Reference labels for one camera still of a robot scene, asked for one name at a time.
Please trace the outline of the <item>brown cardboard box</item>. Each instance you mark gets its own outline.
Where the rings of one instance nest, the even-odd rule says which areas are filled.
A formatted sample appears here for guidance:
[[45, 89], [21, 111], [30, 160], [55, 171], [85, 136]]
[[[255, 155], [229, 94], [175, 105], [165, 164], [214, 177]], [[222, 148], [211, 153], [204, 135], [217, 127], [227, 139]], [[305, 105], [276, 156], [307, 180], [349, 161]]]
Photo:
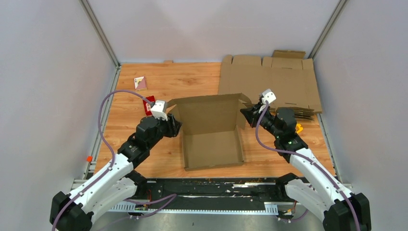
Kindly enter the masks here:
[[186, 171], [241, 166], [240, 131], [247, 123], [241, 113], [250, 99], [242, 94], [172, 99], [170, 113], [181, 122], [180, 138]]

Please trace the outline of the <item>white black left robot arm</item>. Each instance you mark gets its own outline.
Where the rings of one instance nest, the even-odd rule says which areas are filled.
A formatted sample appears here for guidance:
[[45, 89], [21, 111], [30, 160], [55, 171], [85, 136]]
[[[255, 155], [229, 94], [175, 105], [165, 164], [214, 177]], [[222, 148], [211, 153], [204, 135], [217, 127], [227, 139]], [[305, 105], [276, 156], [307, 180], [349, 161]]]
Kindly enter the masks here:
[[135, 168], [149, 157], [151, 149], [162, 138], [176, 137], [181, 126], [173, 114], [167, 114], [167, 120], [153, 116], [141, 119], [136, 131], [108, 164], [71, 192], [58, 192], [53, 197], [52, 230], [89, 231], [116, 204], [132, 196], [143, 198], [147, 194], [147, 179]]

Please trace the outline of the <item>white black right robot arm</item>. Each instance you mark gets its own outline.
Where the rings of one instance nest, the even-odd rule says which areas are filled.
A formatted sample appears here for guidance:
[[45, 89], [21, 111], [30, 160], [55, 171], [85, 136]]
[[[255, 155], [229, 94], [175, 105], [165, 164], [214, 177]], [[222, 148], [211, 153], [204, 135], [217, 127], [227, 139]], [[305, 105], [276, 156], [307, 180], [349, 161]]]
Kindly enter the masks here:
[[274, 136], [274, 148], [286, 162], [298, 169], [310, 186], [293, 173], [276, 180], [275, 195], [302, 204], [322, 222], [326, 231], [370, 231], [370, 203], [363, 193], [354, 193], [336, 179], [315, 157], [297, 132], [291, 108], [280, 108], [272, 115], [269, 107], [258, 103], [240, 112], [250, 127], [263, 128]]

